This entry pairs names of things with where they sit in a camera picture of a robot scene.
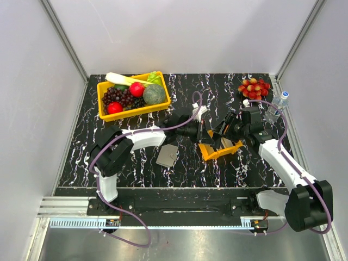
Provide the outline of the black credit card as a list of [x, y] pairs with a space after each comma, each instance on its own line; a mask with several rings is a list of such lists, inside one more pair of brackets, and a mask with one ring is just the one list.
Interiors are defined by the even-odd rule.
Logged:
[[214, 147], [220, 148], [222, 144], [222, 139], [225, 137], [224, 135], [225, 129], [223, 127], [216, 127], [213, 129], [212, 139], [214, 140]]

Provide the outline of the small yellow card bin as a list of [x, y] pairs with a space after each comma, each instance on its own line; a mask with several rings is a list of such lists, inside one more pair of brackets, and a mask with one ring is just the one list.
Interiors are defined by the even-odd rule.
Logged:
[[212, 159], [218, 159], [219, 157], [222, 157], [228, 154], [235, 154], [237, 150], [243, 146], [243, 143], [242, 141], [235, 142], [235, 145], [233, 147], [223, 149], [223, 150], [217, 150], [215, 148], [212, 148], [210, 145], [205, 145], [205, 144], [198, 144], [198, 146], [200, 148], [204, 161], [208, 161]]

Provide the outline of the stack of credit cards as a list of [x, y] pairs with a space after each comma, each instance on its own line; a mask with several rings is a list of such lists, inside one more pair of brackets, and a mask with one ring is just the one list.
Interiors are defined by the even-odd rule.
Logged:
[[215, 147], [217, 150], [227, 149], [227, 148], [233, 147], [234, 145], [235, 145], [234, 142], [226, 138], [218, 138], [215, 142]]

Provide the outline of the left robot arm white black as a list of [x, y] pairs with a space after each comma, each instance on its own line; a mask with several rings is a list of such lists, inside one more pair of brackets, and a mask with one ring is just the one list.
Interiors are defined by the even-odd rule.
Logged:
[[204, 120], [190, 115], [173, 114], [160, 125], [143, 129], [125, 130], [111, 126], [103, 131], [90, 150], [90, 171], [96, 175], [97, 194], [101, 198], [99, 209], [107, 215], [117, 211], [116, 176], [131, 152], [167, 145], [178, 136], [190, 138], [196, 144], [215, 144], [206, 130]]

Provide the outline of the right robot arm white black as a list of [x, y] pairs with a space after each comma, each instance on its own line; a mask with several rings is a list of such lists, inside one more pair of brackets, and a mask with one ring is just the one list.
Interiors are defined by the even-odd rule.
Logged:
[[232, 142], [244, 139], [248, 148], [254, 149], [277, 173], [289, 191], [279, 194], [271, 189], [260, 191], [247, 202], [251, 214], [260, 215], [270, 210], [286, 219], [296, 232], [325, 225], [323, 233], [331, 229], [333, 221], [333, 192], [328, 181], [319, 181], [310, 175], [282, 147], [272, 130], [262, 123], [259, 108], [247, 107], [237, 117], [229, 112], [213, 129], [213, 139], [219, 145], [225, 138]]

